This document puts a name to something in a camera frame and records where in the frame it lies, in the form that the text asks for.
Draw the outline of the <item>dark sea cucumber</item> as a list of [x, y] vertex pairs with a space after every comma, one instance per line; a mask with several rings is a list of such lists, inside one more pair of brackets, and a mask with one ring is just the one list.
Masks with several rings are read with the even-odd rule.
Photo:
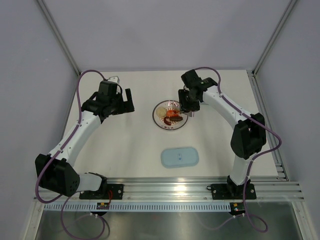
[[180, 115], [175, 115], [175, 116], [170, 116], [169, 119], [172, 122], [180, 122], [183, 120], [183, 117]]

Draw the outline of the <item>red shrimp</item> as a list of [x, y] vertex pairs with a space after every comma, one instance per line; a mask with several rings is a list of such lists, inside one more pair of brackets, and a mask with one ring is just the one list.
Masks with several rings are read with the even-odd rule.
[[167, 116], [167, 117], [177, 117], [177, 116], [179, 116], [179, 112], [176, 111], [176, 110], [174, 110], [174, 109], [168, 110], [168, 111], [166, 112], [166, 116]]

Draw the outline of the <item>dark red sausage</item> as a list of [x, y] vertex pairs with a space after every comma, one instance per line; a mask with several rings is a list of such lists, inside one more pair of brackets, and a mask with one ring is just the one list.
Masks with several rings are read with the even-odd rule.
[[164, 119], [163, 119], [163, 122], [168, 125], [168, 126], [171, 126], [172, 125], [172, 122], [170, 120], [170, 117], [168, 116], [165, 116]]

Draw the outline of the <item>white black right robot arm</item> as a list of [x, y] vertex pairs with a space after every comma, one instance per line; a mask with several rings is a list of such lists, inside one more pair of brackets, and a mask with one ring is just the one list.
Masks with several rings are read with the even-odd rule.
[[267, 142], [265, 118], [261, 113], [252, 114], [232, 101], [221, 89], [221, 78], [202, 79], [195, 69], [181, 76], [184, 84], [178, 90], [180, 111], [184, 114], [197, 112], [205, 103], [216, 110], [231, 126], [233, 133], [230, 147], [235, 154], [231, 174], [227, 177], [226, 191], [232, 199], [245, 192], [250, 175], [253, 156], [259, 153]]

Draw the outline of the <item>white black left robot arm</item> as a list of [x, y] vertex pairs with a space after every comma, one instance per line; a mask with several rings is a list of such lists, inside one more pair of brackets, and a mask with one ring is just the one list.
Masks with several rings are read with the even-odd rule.
[[109, 116], [134, 112], [131, 90], [122, 89], [118, 76], [103, 80], [80, 107], [79, 117], [67, 135], [48, 154], [35, 159], [36, 186], [71, 197], [77, 192], [90, 192], [103, 199], [108, 194], [107, 178], [98, 173], [79, 174], [76, 159], [89, 137]]

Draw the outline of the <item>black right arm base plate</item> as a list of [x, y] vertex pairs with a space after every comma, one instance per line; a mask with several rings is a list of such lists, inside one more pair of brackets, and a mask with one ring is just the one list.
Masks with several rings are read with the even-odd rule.
[[213, 200], [256, 200], [257, 194], [255, 186], [252, 183], [234, 185], [233, 183], [213, 183], [208, 185], [206, 189], [211, 192]]

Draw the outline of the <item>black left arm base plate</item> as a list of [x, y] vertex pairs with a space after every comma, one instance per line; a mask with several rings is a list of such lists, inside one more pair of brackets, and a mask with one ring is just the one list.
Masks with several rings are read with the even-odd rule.
[[120, 183], [106, 183], [97, 191], [84, 191], [79, 194], [81, 200], [122, 200], [124, 185]]

